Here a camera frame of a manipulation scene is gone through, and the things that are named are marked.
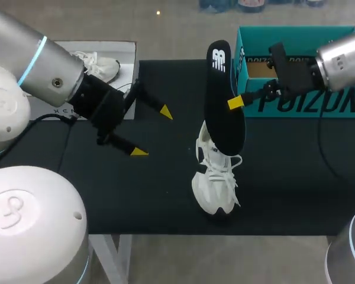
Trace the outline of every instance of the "black table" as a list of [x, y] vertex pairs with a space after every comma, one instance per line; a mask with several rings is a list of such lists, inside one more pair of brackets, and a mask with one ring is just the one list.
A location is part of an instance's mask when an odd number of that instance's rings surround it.
[[[320, 156], [317, 119], [248, 118], [244, 162], [234, 171], [242, 207], [225, 222], [211, 220], [191, 189], [205, 61], [141, 62], [140, 78], [174, 117], [137, 104], [136, 119], [118, 128], [149, 157], [97, 146], [86, 121], [73, 127], [67, 144], [60, 174], [81, 194], [90, 234], [334, 235], [355, 213], [355, 119], [322, 121], [325, 154], [344, 183]], [[61, 122], [41, 122], [0, 167], [56, 171], [66, 135]]]

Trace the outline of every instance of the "black insole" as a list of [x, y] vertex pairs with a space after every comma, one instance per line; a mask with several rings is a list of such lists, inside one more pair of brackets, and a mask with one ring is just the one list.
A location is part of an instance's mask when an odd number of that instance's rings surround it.
[[227, 41], [219, 40], [209, 46], [206, 55], [204, 116], [212, 141], [220, 152], [228, 156], [239, 154], [246, 138], [242, 108], [230, 110], [227, 102], [234, 97], [231, 61], [231, 49]]

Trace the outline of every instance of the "shoe sole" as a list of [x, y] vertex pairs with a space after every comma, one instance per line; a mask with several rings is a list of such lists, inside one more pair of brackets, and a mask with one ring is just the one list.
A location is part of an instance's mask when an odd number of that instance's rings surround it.
[[[221, 54], [222, 64], [214, 60]], [[228, 100], [237, 96], [232, 84], [235, 75], [232, 68], [231, 49], [227, 41], [220, 40], [209, 46], [206, 55], [206, 92], [204, 116], [212, 141], [227, 156], [239, 154], [246, 139], [246, 122], [242, 108], [230, 110]]]
[[207, 207], [203, 205], [204, 203], [202, 202], [202, 198], [200, 197], [198, 193], [198, 188], [195, 184], [195, 177], [193, 177], [191, 181], [193, 195], [195, 196], [197, 204], [201, 207], [202, 210], [205, 211], [207, 215], [209, 215], [210, 217], [218, 218], [219, 220], [222, 220], [224, 217], [228, 217], [231, 215], [231, 213], [234, 211], [235, 206], [233, 206], [232, 210], [229, 213], [226, 213], [222, 207], [219, 207], [214, 214], [208, 212]]

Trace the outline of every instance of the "screw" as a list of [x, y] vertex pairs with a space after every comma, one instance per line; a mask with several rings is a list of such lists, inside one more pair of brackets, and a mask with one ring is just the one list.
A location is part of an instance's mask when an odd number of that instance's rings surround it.
[[55, 78], [53, 79], [52, 84], [55, 88], [61, 88], [63, 86], [63, 81], [61, 78]]

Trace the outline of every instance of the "new balance logo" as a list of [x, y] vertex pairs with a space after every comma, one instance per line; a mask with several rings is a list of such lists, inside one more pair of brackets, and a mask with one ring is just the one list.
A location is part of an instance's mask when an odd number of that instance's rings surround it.
[[223, 50], [213, 49], [212, 59], [212, 67], [225, 72], [225, 52]]

